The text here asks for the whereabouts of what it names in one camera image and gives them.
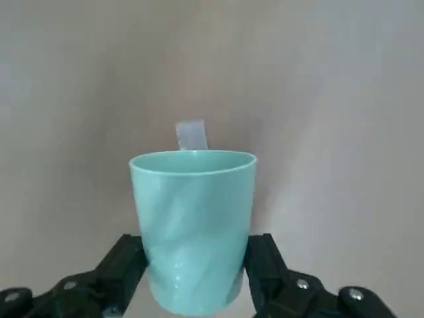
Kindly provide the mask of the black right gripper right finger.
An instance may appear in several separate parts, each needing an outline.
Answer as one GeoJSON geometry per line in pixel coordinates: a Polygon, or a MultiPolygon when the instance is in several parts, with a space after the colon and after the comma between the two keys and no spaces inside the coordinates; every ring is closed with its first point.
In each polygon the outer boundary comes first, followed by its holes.
{"type": "Polygon", "coordinates": [[[255,317],[394,318],[373,291],[360,286],[327,291],[315,276],[290,270],[270,234],[248,238],[244,269],[255,317]]]}

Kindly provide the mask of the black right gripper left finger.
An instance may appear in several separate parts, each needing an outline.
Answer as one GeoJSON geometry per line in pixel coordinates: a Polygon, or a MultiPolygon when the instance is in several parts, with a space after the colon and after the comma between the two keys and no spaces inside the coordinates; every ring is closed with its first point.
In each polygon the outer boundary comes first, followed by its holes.
{"type": "Polygon", "coordinates": [[[147,267],[141,237],[122,235],[93,270],[66,276],[40,295],[27,287],[1,290],[1,316],[122,317],[147,267]]]}

